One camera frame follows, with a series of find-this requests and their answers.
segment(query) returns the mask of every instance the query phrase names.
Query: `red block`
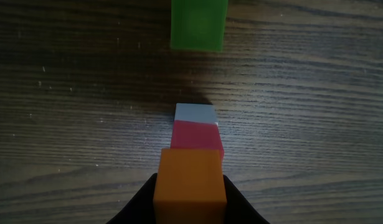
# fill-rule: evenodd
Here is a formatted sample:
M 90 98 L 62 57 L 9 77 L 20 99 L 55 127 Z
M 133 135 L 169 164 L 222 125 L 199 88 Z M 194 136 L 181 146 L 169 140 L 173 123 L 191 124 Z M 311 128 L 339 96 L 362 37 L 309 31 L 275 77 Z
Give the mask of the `red block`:
M 171 148 L 219 150 L 223 160 L 224 150 L 216 124 L 175 120 Z

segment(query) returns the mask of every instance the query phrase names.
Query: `orange cube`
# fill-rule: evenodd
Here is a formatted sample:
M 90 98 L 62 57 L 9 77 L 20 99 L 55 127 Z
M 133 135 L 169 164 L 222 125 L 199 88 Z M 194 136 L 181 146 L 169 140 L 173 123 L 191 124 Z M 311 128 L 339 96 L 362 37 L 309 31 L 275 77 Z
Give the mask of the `orange cube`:
M 227 199 L 219 151 L 162 149 L 153 202 L 157 224 L 223 224 Z

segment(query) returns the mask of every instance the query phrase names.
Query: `wooden table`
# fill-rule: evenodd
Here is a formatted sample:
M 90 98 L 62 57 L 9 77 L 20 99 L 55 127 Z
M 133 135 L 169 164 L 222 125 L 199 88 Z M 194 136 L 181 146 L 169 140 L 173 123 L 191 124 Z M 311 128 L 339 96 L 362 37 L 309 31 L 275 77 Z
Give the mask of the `wooden table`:
M 233 0 L 224 52 L 169 49 L 168 0 L 0 0 L 0 223 L 105 223 L 211 102 L 271 223 L 383 223 L 383 0 Z

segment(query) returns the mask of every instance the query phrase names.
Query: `green block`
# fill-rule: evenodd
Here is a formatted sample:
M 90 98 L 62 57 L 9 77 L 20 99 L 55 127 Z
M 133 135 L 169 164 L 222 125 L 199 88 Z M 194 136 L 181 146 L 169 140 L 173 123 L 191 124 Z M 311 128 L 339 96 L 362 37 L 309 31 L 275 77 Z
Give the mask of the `green block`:
M 221 51 L 228 0 L 172 0 L 171 48 Z

